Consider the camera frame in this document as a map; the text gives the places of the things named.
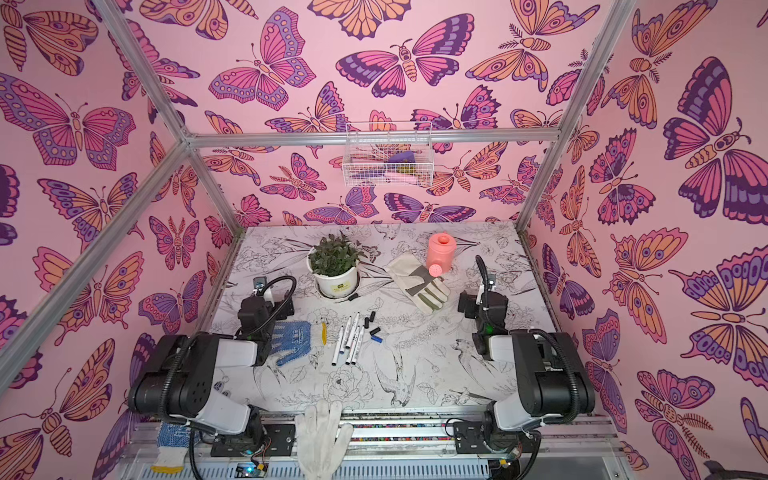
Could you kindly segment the white whiteboard marker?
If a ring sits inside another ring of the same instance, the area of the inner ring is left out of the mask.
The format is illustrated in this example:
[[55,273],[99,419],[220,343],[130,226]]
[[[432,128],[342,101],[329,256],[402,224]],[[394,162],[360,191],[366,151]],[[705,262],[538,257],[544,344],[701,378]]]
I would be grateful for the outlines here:
[[348,330],[351,328],[351,321],[352,321],[352,318],[348,317],[339,328],[337,339],[334,346],[333,357],[331,361],[332,366],[338,365],[339,357],[346,349],[346,342],[347,342],[346,337],[347,337]]

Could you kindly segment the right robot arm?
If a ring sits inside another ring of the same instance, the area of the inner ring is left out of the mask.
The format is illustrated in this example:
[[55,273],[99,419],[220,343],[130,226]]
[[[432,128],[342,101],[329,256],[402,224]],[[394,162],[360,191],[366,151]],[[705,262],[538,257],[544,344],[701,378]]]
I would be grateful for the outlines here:
[[574,341],[541,329],[503,331],[508,299],[493,291],[459,296],[457,310],[476,323],[472,339],[485,360],[510,363],[517,390],[490,402],[479,421],[453,420],[445,430],[461,453],[519,452],[541,427],[591,414],[596,393]]

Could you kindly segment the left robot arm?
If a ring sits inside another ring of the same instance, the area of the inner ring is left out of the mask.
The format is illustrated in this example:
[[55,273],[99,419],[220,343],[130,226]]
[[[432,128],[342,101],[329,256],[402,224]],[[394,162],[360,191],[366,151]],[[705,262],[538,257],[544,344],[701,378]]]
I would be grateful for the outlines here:
[[241,330],[233,336],[200,332],[165,335],[132,381],[129,409],[203,434],[216,457],[287,457],[295,427],[267,425],[262,409],[240,404],[214,387],[219,370],[265,364],[277,321],[294,313],[293,301],[255,294],[241,302]]

